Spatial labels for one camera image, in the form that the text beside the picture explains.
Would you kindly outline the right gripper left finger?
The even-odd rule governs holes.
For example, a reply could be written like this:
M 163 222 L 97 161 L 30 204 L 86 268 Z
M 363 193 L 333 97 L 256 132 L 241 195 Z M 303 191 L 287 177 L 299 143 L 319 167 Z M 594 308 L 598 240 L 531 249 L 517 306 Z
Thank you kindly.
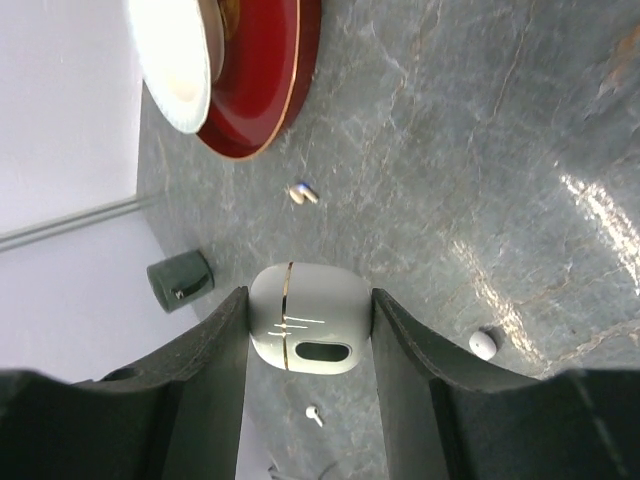
M 4 479 L 232 479 L 249 347 L 248 290 L 98 381 L 1 373 Z

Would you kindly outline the white earbud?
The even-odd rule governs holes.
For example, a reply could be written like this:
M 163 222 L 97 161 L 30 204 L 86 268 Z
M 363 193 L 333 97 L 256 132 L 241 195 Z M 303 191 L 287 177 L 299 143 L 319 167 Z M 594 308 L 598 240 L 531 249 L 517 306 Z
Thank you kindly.
M 319 408 L 316 405 L 309 405 L 305 409 L 305 415 L 308 419 L 313 420 L 320 428 L 324 427 L 324 420 L 321 417 Z

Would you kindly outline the white charging case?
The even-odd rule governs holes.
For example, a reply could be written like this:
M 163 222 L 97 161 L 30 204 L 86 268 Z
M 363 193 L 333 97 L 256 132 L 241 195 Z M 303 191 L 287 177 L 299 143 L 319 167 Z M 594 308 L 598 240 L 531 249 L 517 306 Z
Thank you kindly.
M 260 272 L 249 289 L 258 356 L 294 373 L 339 375 L 362 359 L 372 329 L 366 280 L 343 268 L 289 261 Z

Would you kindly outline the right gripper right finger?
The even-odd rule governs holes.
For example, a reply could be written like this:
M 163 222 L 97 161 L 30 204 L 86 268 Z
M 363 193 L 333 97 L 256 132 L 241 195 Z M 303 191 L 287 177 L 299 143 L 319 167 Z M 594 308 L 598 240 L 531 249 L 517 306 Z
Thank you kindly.
M 393 479 L 635 479 L 639 374 L 544 380 L 484 361 L 372 293 L 372 349 Z

